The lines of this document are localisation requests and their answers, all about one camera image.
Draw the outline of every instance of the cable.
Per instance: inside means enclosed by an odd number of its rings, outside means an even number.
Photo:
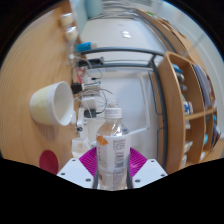
[[[103,109],[103,111],[101,111],[101,112],[96,112],[96,114],[102,114],[105,110],[106,110],[106,108],[107,108],[107,102],[108,102],[108,100],[107,100],[107,98],[106,98],[106,96],[105,96],[105,94],[104,94],[104,90],[102,89],[102,92],[103,92],[103,95],[104,95],[104,97],[105,97],[105,99],[106,99],[106,104],[105,104],[105,107],[104,107],[104,109]]]
[[[100,74],[101,74],[101,76],[99,77],[99,78],[96,78],[96,77],[92,77],[92,76],[90,76],[89,75],[89,73],[87,72],[87,70],[86,70],[86,74],[90,77],[90,78],[92,78],[92,80],[96,80],[96,79],[101,79],[102,77],[103,77],[103,73],[100,71],[100,69],[98,68],[98,71],[100,72]]]
[[[78,58],[78,59],[81,60],[81,61],[85,61],[85,62],[87,62],[87,64],[89,65],[90,69],[93,69],[91,63],[90,63],[87,59],[80,58],[80,57],[77,57],[77,56],[75,56],[75,57]]]
[[[99,97],[101,97],[103,100],[104,100],[104,102],[106,103],[106,100],[98,93],[98,92],[96,92],[96,91],[94,91],[94,90],[87,90],[87,91],[85,91],[85,92],[83,92],[83,93],[80,93],[82,96],[84,96],[85,95],[85,93],[87,93],[87,92],[91,92],[91,93],[94,93],[94,94],[97,94]]]

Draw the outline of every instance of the bottle label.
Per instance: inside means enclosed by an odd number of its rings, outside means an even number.
[[[113,189],[125,184],[131,136],[97,135],[99,179]]]

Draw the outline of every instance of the wooden cabinet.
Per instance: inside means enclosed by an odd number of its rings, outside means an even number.
[[[178,65],[183,70],[185,77],[183,84],[187,86],[186,91],[181,91],[172,64]],[[213,110],[212,106],[205,110],[200,84],[192,65],[190,60],[175,53],[167,52],[158,66],[168,118],[168,151],[165,168],[168,174],[181,169],[185,141],[193,142],[190,151],[186,153],[185,167],[203,162],[211,151],[213,114],[217,116],[217,112]],[[193,114],[185,115],[182,94],[186,101],[192,103]],[[190,129],[186,129],[186,121],[190,122]],[[204,145],[205,134],[208,135],[208,141]],[[159,155],[159,162],[161,163],[161,147]]]

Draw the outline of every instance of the metal rod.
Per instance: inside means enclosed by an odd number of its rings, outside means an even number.
[[[160,130],[163,130],[164,128],[159,128],[157,130],[157,161],[159,161],[159,139],[160,139],[160,135],[159,135],[159,132]]]
[[[133,64],[133,63],[108,63],[103,65],[92,65],[92,68],[112,68],[112,67],[137,67],[137,68],[149,68],[148,65],[144,64]]]
[[[163,117],[163,129],[164,129],[164,135],[163,135],[163,157],[162,157],[162,164],[161,166],[165,170],[166,168],[166,159],[167,159],[167,147],[168,147],[168,120],[167,120],[167,112],[166,112],[166,102],[165,102],[165,96],[162,88],[162,83],[159,77],[158,69],[155,65],[154,60],[152,61],[152,68],[155,74],[155,80],[158,87],[159,97],[160,97],[160,103],[161,103],[161,110],[162,110],[162,117]]]
[[[164,56],[164,53],[161,53],[158,51],[152,51],[152,50],[142,49],[142,48],[131,48],[131,47],[102,47],[102,48],[96,48],[93,50],[82,51],[81,55],[108,52],[108,51],[109,52],[114,52],[114,51],[138,52],[138,53]]]
[[[151,81],[152,93],[153,93],[153,99],[154,99],[154,104],[155,104],[155,111],[156,111],[156,114],[157,114],[157,115],[162,115],[163,113],[159,113],[159,112],[158,112],[157,101],[156,101],[156,95],[155,95],[155,89],[154,89],[154,86],[153,86],[153,83],[152,83],[152,77],[151,77],[151,74],[150,74],[150,73],[149,73],[149,79],[150,79],[150,81]]]
[[[142,87],[142,95],[143,95],[144,105],[145,105],[145,120],[146,120],[146,124],[148,126],[150,126],[149,105],[148,105],[148,101],[147,101],[147,94],[146,94],[143,77],[140,77],[140,83],[141,83],[141,87]]]

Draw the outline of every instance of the plastic bottle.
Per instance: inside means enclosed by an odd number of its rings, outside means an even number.
[[[97,48],[97,41],[93,41],[93,42],[86,42],[83,44],[78,44],[75,47],[75,51],[79,52],[79,51],[88,51],[88,50],[92,50]]]
[[[101,190],[126,187],[131,137],[122,124],[121,108],[106,108],[106,122],[97,131],[97,158]]]

